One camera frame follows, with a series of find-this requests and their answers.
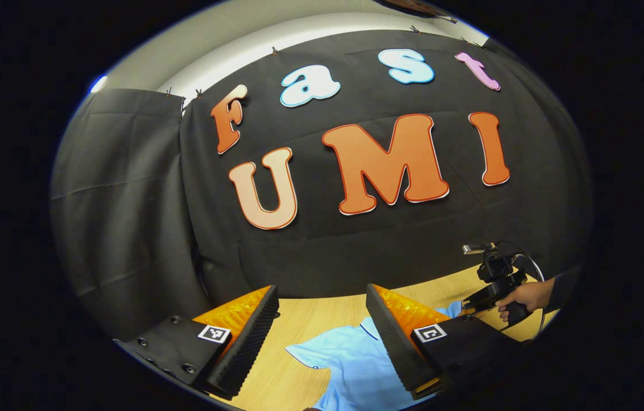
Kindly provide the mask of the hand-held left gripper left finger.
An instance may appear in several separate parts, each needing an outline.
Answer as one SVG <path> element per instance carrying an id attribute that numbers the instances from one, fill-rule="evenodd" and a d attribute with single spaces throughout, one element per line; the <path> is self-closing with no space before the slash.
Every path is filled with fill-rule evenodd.
<path id="1" fill-rule="evenodd" d="M 237 396 L 277 318 L 271 284 L 194 318 L 173 315 L 114 343 L 150 369 L 223 400 Z"/>

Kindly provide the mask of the light blue T-shirt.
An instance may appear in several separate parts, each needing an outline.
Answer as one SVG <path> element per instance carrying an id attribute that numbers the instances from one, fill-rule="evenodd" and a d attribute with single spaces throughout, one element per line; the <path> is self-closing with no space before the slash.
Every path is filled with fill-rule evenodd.
<path id="1" fill-rule="evenodd" d="M 329 384 L 312 406 L 319 411 L 400 411 L 431 398 L 413 400 L 405 390 L 370 317 L 285 351 L 308 368 L 330 370 Z"/>

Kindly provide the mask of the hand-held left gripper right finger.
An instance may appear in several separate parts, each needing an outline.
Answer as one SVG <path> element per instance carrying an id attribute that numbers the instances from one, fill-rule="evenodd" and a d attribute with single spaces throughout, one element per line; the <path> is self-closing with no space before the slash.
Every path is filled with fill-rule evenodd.
<path id="1" fill-rule="evenodd" d="M 366 307 L 398 379 L 414 400 L 484 382 L 525 348 L 473 315 L 450 317 L 376 284 Z"/>

